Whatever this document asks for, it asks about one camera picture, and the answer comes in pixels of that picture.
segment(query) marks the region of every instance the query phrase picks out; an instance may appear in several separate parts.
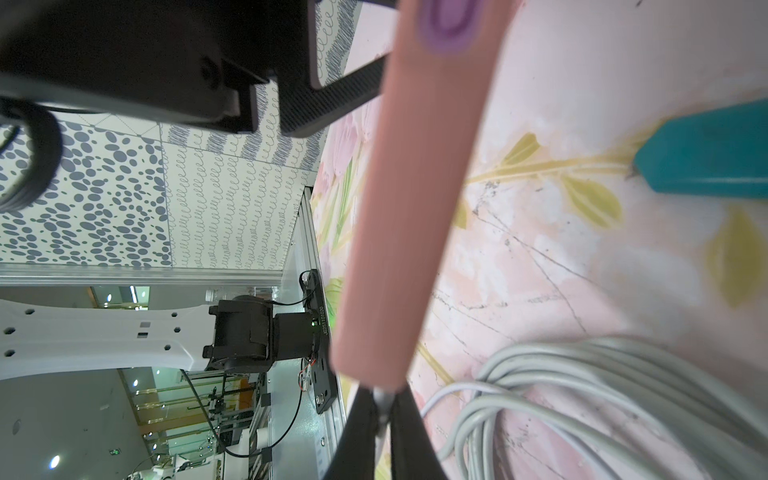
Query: teal object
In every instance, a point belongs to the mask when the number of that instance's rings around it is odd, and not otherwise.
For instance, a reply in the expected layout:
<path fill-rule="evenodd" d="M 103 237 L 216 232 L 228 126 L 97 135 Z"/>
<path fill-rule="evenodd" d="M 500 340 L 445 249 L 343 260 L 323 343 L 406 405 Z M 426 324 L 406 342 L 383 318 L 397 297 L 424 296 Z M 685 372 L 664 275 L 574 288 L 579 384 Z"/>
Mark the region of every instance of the teal object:
<path fill-rule="evenodd" d="M 768 100 L 668 121 L 634 165 L 656 192 L 768 197 Z"/>

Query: screw hole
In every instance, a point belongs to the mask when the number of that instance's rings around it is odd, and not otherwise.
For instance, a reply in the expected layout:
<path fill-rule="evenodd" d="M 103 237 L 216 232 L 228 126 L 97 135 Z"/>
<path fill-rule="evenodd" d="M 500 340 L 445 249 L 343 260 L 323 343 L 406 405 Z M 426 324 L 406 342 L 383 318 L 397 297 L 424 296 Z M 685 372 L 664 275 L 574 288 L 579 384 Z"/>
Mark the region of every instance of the screw hole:
<path fill-rule="evenodd" d="M 221 83 L 219 67 L 208 57 L 202 57 L 200 60 L 200 76 L 203 77 L 203 81 L 211 90 L 219 88 Z"/>

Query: patterned wallpaper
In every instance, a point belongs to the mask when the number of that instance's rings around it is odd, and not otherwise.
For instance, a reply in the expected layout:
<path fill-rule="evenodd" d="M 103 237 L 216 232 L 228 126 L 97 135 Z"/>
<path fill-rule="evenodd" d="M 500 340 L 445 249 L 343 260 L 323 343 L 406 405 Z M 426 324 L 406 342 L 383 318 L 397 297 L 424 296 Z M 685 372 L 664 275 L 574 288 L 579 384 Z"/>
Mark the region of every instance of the patterned wallpaper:
<path fill-rule="evenodd" d="M 342 74 L 358 14 L 355 0 L 317 5 L 322 83 Z M 57 114 L 61 167 L 34 205 L 0 215 L 0 263 L 280 270 L 326 132 L 281 136 L 276 85 L 258 95 L 250 135 Z M 22 130 L 0 154 L 0 194 L 27 166 L 27 142 Z"/>

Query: black rubber ring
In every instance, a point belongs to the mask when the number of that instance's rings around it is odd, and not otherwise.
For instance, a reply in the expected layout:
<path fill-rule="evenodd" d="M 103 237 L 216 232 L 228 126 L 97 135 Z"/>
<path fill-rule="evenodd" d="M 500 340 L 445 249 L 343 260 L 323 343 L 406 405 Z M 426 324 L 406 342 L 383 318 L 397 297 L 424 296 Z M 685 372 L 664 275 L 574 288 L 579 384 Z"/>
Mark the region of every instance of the black rubber ring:
<path fill-rule="evenodd" d="M 29 168 L 22 177 L 0 197 L 0 213 L 15 212 L 29 207 L 51 184 L 61 163 L 61 132 L 49 111 L 27 101 L 1 99 L 5 115 L 26 124 L 30 138 Z"/>

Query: pink floral surface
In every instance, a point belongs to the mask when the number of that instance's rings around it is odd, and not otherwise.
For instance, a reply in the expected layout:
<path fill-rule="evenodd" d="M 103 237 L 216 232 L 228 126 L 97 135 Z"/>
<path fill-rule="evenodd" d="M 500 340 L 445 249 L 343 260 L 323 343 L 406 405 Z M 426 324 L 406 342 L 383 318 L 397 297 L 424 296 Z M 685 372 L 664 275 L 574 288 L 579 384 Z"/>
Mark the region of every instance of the pink floral surface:
<path fill-rule="evenodd" d="M 664 119 L 766 97 L 767 5 L 521 7 L 409 374 L 418 404 L 512 343 L 621 334 L 665 346 L 768 406 L 768 205 L 655 194 L 631 169 Z M 363 7 L 348 72 L 388 49 L 395 22 Z M 313 194 L 332 318 L 379 103 L 330 128 Z M 354 387 L 344 385 L 346 396 Z M 619 409 L 555 388 L 528 398 L 656 458 L 671 478 L 706 478 L 673 441 Z M 452 396 L 426 419 L 435 445 L 466 401 Z M 505 414 L 503 426 L 498 478 L 595 478 L 537 420 Z M 458 478 L 452 461 L 444 466 Z M 385 455 L 378 478 L 388 470 Z"/>

